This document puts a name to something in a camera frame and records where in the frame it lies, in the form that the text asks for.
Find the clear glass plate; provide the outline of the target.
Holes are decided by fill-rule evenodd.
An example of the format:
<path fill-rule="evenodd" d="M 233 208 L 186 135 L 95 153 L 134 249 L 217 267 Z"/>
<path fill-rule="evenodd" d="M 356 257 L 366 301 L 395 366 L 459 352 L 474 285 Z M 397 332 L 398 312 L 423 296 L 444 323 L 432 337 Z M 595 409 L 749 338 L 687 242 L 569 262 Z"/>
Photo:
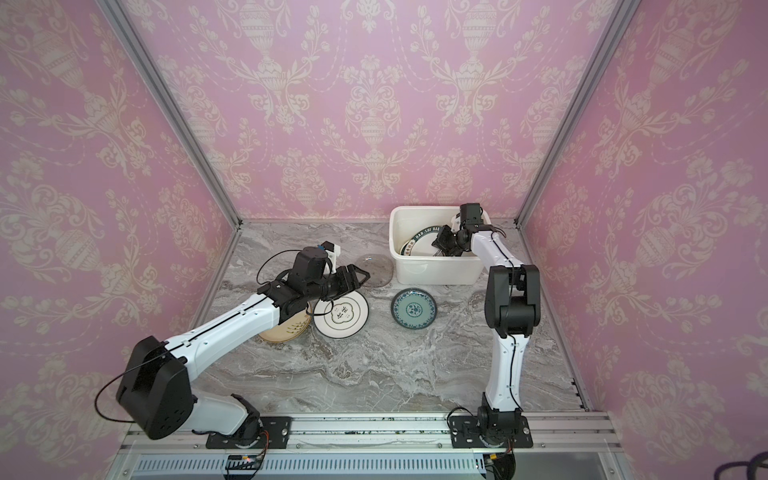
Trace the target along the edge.
<path fill-rule="evenodd" d="M 353 264 L 369 274 L 362 284 L 369 289 L 387 286 L 394 276 L 394 264 L 390 257 L 383 254 L 368 253 L 360 256 Z"/>

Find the white plastic bin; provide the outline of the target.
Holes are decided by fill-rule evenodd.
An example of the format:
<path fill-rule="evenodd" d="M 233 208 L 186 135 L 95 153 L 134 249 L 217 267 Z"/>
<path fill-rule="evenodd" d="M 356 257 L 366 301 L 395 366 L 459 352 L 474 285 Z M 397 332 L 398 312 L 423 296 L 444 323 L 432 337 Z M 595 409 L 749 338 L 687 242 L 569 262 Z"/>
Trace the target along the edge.
<path fill-rule="evenodd" d="M 473 226 L 471 251 L 460 257 L 411 257 L 400 248 L 418 231 L 449 225 L 453 231 Z M 397 280 L 404 285 L 472 285 L 483 270 L 502 265 L 504 257 L 491 241 L 490 218 L 478 203 L 460 206 L 401 206 L 389 218 L 389 250 Z"/>

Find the white plate teal lettered rim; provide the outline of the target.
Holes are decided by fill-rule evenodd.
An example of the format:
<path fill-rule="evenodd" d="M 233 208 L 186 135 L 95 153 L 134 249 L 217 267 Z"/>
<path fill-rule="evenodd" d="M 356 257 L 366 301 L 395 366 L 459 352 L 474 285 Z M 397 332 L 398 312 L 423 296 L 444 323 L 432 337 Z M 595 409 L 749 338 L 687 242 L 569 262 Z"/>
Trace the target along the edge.
<path fill-rule="evenodd" d="M 418 231 L 400 248 L 399 254 L 411 257 L 442 256 L 441 250 L 438 247 L 433 246 L 433 242 L 437 239 L 437 236 L 442 229 L 442 226 L 435 225 Z"/>

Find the white plate with quatrefoil border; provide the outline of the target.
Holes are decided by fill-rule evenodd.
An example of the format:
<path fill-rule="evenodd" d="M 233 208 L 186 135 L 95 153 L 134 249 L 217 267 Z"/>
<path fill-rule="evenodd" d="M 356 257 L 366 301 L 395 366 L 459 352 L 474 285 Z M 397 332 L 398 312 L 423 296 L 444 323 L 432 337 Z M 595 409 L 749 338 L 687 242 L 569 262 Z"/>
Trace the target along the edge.
<path fill-rule="evenodd" d="M 360 332 L 369 314 L 368 300 L 357 291 L 333 301 L 318 300 L 311 310 L 315 328 L 332 339 L 345 339 Z"/>

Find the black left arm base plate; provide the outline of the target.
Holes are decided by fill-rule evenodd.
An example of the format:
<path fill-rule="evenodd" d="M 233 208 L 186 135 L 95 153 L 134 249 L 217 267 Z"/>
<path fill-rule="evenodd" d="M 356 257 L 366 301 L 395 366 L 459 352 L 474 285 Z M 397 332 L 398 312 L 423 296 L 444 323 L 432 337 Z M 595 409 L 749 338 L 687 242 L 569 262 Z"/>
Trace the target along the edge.
<path fill-rule="evenodd" d="M 248 427 L 243 434 L 209 434 L 205 447 L 210 450 L 284 450 L 291 436 L 292 423 L 290 416 L 261 417 L 258 425 Z"/>

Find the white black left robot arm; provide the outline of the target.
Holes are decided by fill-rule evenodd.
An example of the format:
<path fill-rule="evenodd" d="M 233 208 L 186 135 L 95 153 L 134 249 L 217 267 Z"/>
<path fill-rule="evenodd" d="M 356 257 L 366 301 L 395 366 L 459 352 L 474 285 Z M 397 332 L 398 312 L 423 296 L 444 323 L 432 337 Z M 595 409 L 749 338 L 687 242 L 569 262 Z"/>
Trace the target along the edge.
<path fill-rule="evenodd" d="M 338 265 L 339 253 L 331 242 L 305 247 L 290 269 L 233 309 L 167 340 L 139 341 L 120 379 L 117 403 L 151 440 L 190 431 L 217 434 L 240 448 L 256 444 L 264 427 L 253 405 L 238 394 L 196 394 L 191 383 L 245 341 L 306 312 L 310 303 L 331 303 L 365 285 L 370 273 Z"/>

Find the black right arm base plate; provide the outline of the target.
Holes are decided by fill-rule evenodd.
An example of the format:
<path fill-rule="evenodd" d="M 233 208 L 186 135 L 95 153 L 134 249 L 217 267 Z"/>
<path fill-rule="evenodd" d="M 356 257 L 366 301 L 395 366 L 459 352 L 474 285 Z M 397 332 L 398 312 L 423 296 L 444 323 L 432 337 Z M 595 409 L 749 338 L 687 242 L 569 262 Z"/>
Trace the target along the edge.
<path fill-rule="evenodd" d="M 496 422 L 478 420 L 469 415 L 451 415 L 446 419 L 454 448 L 529 449 L 534 446 L 528 419 L 519 412 L 504 412 Z"/>

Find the beige plate with wheat sprig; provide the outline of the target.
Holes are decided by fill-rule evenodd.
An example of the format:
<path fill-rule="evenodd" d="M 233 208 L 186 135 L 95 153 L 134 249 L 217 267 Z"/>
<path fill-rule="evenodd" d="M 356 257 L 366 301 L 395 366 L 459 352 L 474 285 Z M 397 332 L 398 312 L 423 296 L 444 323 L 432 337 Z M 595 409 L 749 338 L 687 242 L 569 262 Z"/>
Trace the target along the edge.
<path fill-rule="evenodd" d="M 285 343 L 301 336 L 311 322 L 311 317 L 306 312 L 300 312 L 286 322 L 260 333 L 259 337 L 269 343 Z"/>

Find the teal blue floral plate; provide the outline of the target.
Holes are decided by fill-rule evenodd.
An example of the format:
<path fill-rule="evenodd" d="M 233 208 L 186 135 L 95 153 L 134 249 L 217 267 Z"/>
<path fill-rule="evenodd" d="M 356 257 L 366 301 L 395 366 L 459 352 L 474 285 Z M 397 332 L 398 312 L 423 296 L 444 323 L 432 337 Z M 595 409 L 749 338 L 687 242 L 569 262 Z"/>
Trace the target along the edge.
<path fill-rule="evenodd" d="M 421 330 L 436 319 L 438 309 L 433 296 L 423 289 L 409 288 L 398 292 L 391 301 L 394 321 L 410 330 Z"/>

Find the aluminium corner post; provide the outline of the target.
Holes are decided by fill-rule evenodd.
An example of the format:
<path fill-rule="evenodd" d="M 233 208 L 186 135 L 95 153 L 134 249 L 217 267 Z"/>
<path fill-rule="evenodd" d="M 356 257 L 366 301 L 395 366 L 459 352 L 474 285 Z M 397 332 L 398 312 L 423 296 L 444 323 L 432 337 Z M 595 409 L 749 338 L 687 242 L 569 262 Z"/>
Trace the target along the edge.
<path fill-rule="evenodd" d="M 120 1 L 97 0 L 96 4 L 113 29 L 117 39 L 126 50 L 144 84 L 228 223 L 235 230 L 239 230 L 242 226 L 242 218 L 238 214 L 215 170 L 206 158 L 202 144 L 195 136 L 189 122 L 185 119 L 180 104 L 174 98 L 161 74 L 159 66 L 151 56 L 150 50 L 133 26 L 127 8 Z"/>
<path fill-rule="evenodd" d="M 586 64 L 574 96 L 565 110 L 564 117 L 555 132 L 541 167 L 534 177 L 521 210 L 516 217 L 516 226 L 521 232 L 525 230 L 526 225 L 532 218 L 534 209 L 560 156 L 568 146 L 571 136 L 586 111 L 611 58 L 615 54 L 615 51 L 640 4 L 641 2 L 639 0 L 622 0 L 616 2 L 605 30 L 597 42 L 592 56 Z"/>

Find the aluminium right corner post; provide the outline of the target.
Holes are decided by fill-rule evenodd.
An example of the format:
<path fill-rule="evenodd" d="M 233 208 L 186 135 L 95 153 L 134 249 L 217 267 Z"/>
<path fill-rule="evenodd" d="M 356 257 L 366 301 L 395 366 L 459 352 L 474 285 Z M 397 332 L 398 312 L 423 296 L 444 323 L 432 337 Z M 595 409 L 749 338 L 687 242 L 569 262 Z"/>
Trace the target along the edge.
<path fill-rule="evenodd" d="M 516 226 L 521 232 L 525 230 L 526 225 L 532 218 L 534 209 L 560 156 L 568 146 L 571 136 L 586 111 L 611 58 L 615 54 L 615 51 L 640 4 L 641 2 L 639 0 L 622 0 L 616 2 L 605 30 L 597 42 L 592 56 L 586 64 L 574 96 L 565 110 L 564 117 L 555 132 L 541 167 L 534 177 L 521 210 L 516 217 Z"/>

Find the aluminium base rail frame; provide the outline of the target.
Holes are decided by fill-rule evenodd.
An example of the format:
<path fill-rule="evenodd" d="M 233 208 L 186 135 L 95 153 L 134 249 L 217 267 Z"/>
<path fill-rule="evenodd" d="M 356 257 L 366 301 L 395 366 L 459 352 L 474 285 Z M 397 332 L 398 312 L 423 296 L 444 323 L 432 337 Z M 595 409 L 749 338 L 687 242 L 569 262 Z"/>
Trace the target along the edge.
<path fill-rule="evenodd" d="M 208 436 L 131 429 L 110 479 L 630 479 L 608 415 L 526 413 L 529 449 L 454 448 L 448 413 L 288 414 L 284 450 L 210 450 Z"/>

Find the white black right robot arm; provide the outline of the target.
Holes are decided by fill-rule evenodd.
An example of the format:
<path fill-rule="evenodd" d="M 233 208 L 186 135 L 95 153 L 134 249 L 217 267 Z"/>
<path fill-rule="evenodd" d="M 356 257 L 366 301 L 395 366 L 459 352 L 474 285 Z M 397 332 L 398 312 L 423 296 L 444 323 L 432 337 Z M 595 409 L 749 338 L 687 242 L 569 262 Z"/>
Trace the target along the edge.
<path fill-rule="evenodd" d="M 541 321 L 540 272 L 511 253 L 504 230 L 486 222 L 483 214 L 478 203 L 460 205 L 433 246 L 448 257 L 470 252 L 487 270 L 484 317 L 494 342 L 477 422 L 485 442 L 507 445 L 523 429 L 520 383 L 527 344 Z"/>

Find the aluminium left corner post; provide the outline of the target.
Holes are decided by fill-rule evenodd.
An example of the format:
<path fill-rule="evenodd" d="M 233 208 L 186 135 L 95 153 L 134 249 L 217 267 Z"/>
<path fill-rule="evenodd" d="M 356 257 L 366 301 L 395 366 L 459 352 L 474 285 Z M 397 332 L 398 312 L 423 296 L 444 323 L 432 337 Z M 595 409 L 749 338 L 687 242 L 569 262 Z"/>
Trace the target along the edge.
<path fill-rule="evenodd" d="M 126 50 L 144 84 L 228 223 L 235 230 L 239 230 L 242 226 L 242 218 L 238 214 L 215 170 L 206 158 L 202 144 L 195 136 L 189 122 L 185 119 L 180 104 L 174 98 L 161 74 L 159 66 L 151 56 L 150 50 L 133 26 L 127 8 L 120 1 L 97 0 L 96 4 L 113 29 L 117 39 Z"/>

